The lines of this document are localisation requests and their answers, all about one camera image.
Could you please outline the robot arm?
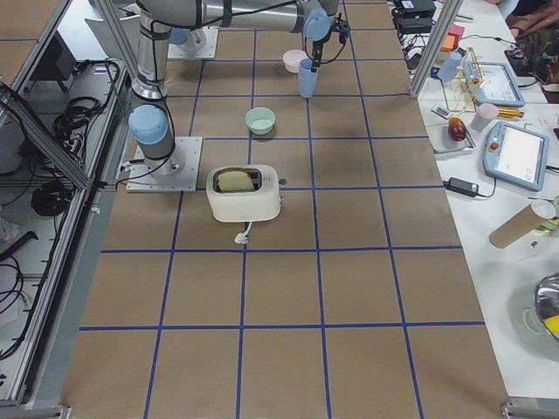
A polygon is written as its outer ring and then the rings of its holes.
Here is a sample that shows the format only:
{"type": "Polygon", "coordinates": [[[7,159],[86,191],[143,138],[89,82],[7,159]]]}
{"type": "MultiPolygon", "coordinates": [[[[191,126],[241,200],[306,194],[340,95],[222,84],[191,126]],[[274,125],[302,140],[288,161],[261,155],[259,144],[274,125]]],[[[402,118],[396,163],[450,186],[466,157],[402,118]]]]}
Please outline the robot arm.
{"type": "Polygon", "coordinates": [[[348,24],[335,1],[141,1],[134,96],[204,138],[198,177],[270,165],[311,182],[307,102],[331,38],[348,24]]]}

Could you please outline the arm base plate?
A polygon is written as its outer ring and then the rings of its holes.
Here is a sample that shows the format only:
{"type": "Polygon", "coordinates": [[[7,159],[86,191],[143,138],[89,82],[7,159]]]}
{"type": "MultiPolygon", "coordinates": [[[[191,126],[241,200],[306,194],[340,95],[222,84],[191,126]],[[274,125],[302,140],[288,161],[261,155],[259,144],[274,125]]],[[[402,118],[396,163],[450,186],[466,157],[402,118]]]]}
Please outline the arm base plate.
{"type": "Polygon", "coordinates": [[[131,181],[126,190],[131,193],[193,192],[197,186],[200,158],[203,147],[201,136],[177,136],[175,150],[164,165],[154,173],[148,174],[158,166],[156,161],[147,159],[133,165],[131,181]]]}
{"type": "Polygon", "coordinates": [[[169,39],[169,60],[214,59],[217,52],[217,27],[186,30],[173,27],[169,39]]]}

